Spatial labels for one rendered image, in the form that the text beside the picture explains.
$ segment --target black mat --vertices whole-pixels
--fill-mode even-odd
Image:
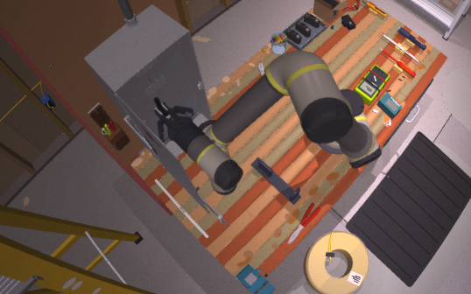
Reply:
[[[471,178],[422,133],[347,224],[411,287],[471,195]]]

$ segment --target barcode label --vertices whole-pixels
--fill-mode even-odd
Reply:
[[[354,271],[351,271],[350,276],[348,276],[348,281],[355,285],[360,285],[362,283],[362,280],[363,276],[355,273]]]

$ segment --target gray floor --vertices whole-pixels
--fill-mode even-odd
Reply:
[[[417,131],[435,141],[470,174],[471,157],[466,147],[471,144],[471,135],[469,128],[465,127],[467,123],[458,119],[463,117],[463,113],[466,114],[466,109],[447,108],[448,98],[458,92],[453,92],[456,87],[451,87],[452,92],[444,93],[447,87],[444,84],[456,67],[471,68],[471,17],[463,17],[450,39],[445,41],[442,38],[443,30],[425,23],[402,4],[389,0],[376,0],[375,4],[437,46],[448,60],[418,103],[421,112],[415,121],[401,126],[384,148],[383,157],[365,170],[334,210],[271,273],[269,281],[277,288],[276,293],[314,293],[304,278],[303,261],[307,250],[321,235],[339,226],[341,218],[348,215],[384,166],[396,153],[404,150]],[[266,45],[274,31],[285,28],[312,5],[312,0],[298,0],[295,3],[242,0],[201,29],[197,35],[210,38],[210,41],[196,41],[194,46],[206,91],[217,86],[224,76],[229,76]],[[138,288],[172,294],[247,292],[174,216],[170,217],[150,199],[85,131],[77,135],[32,180],[11,202],[11,207],[95,226],[139,231],[144,237],[141,244],[122,243],[109,255],[126,281]],[[408,293],[433,293],[434,290],[440,294],[468,293],[471,286],[467,278],[471,276],[471,232],[467,226],[471,219],[470,210],[468,206],[443,249],[432,260],[436,266],[431,263],[424,274],[424,282],[420,282],[421,278],[417,281],[419,287],[414,285],[404,289],[407,287],[370,255],[371,274],[358,293],[398,293],[398,290]],[[66,238],[11,227],[0,227],[0,234],[47,254],[51,254]],[[98,240],[102,248],[108,243]],[[92,245],[84,239],[63,260],[85,267],[96,255]],[[104,262],[94,272],[117,280]],[[433,275],[437,276],[433,282],[434,288],[431,288],[427,281]]]

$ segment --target striped wooden tabletop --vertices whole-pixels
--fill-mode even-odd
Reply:
[[[395,18],[376,16],[369,13],[364,4],[357,11],[342,12],[349,14],[357,24],[352,31],[342,27],[337,18],[327,30],[319,35],[304,51],[318,54],[329,66],[340,89],[354,89],[366,72],[379,65],[390,74],[379,96],[365,105],[364,113],[371,125],[380,146],[387,142],[399,124],[411,111],[418,98],[431,83],[435,74],[446,60],[446,56],[427,43],[424,39],[399,23]],[[380,33],[384,33],[397,43],[404,37],[397,35],[397,29],[404,27],[408,32],[426,44],[425,51],[416,46],[409,52],[422,63],[418,65],[407,55],[401,56],[394,51]],[[381,54],[383,48],[397,60],[402,60],[416,71],[414,79],[404,73],[397,73],[394,62]],[[213,118],[217,119],[261,76],[257,64],[267,66],[277,55],[266,45],[229,77],[224,77],[218,87],[211,88],[207,95]],[[289,45],[287,51],[294,50]],[[403,109],[385,125],[390,118],[376,106],[385,93],[391,94],[403,105]],[[167,173],[158,160],[146,150],[131,166],[144,179],[182,224],[200,240],[209,252],[232,273],[237,275],[250,264],[270,274],[294,248],[305,238],[330,208],[354,183],[365,166],[352,169],[344,155],[333,155],[323,151],[319,145],[311,143],[299,125],[289,96],[284,97],[260,116],[240,136],[228,145],[230,156],[242,167],[243,178],[236,190],[228,196],[213,191],[208,176],[201,171],[185,153],[179,157],[186,173],[200,194],[219,213],[224,215],[228,226],[222,225],[212,213],[207,214],[188,192]],[[270,185],[250,164],[261,158],[294,189],[301,188],[301,199],[291,204]],[[186,211],[206,230],[205,238],[185,218],[184,214],[164,195],[154,183],[158,179]],[[299,225],[302,216],[311,203],[320,207],[320,213],[299,237],[287,244],[290,234]]]

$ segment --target wire cutters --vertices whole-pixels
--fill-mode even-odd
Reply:
[[[311,210],[313,210],[313,207],[314,207],[314,204],[311,203],[311,205],[309,206],[309,208],[307,208],[307,211],[306,213],[304,214],[304,217],[303,217],[303,220],[301,221],[301,223],[299,224],[299,227],[296,229],[296,231],[294,231],[294,233],[292,233],[292,236],[290,237],[290,240],[288,241],[288,244],[291,244],[294,239],[296,239],[296,237],[298,237],[299,233],[301,232],[301,230],[306,227],[312,220],[313,218],[319,213],[319,210],[320,210],[320,207],[318,207],[314,212],[313,214],[311,214],[311,216],[309,216],[309,213],[311,212]]]

